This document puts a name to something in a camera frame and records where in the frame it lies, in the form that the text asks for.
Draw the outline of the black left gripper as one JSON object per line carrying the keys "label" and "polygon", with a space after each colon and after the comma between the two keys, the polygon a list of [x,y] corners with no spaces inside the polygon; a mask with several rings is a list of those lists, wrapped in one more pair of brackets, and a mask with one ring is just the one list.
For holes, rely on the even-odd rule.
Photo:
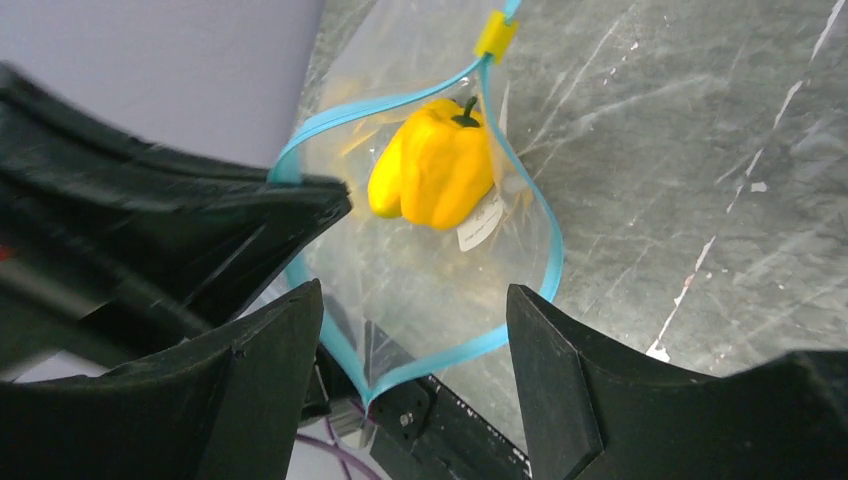
{"label": "black left gripper", "polygon": [[117,129],[3,63],[2,380],[54,357],[96,371],[33,345],[37,326],[141,355],[235,317],[351,208],[339,181],[266,176]]}

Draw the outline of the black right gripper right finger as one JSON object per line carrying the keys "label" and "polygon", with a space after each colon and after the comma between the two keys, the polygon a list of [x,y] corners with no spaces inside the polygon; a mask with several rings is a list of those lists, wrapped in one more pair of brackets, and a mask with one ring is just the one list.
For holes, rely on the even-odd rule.
{"label": "black right gripper right finger", "polygon": [[638,352],[511,285],[506,320],[536,479],[843,479],[847,355],[728,377]]}

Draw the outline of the yellow bell pepper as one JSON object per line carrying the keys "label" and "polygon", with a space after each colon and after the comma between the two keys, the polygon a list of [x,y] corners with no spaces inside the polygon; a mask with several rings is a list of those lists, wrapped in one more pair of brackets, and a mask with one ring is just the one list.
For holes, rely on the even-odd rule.
{"label": "yellow bell pepper", "polygon": [[438,98],[410,115],[377,160],[370,210],[436,230],[459,226],[494,186],[478,98]]}

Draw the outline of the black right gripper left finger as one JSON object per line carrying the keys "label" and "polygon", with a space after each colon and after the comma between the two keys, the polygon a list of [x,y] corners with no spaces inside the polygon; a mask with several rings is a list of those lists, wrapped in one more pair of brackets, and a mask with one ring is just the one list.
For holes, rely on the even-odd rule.
{"label": "black right gripper left finger", "polygon": [[1,387],[5,479],[282,479],[323,313],[309,281],[89,377]]}

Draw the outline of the clear zip top bag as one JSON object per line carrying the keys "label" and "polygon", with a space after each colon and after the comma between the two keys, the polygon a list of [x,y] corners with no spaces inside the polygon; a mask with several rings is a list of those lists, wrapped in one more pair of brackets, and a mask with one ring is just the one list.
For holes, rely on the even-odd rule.
{"label": "clear zip top bag", "polygon": [[505,132],[519,7],[376,2],[270,171],[348,189],[285,275],[321,282],[321,342],[364,406],[505,346],[510,285],[558,291],[563,235]]}

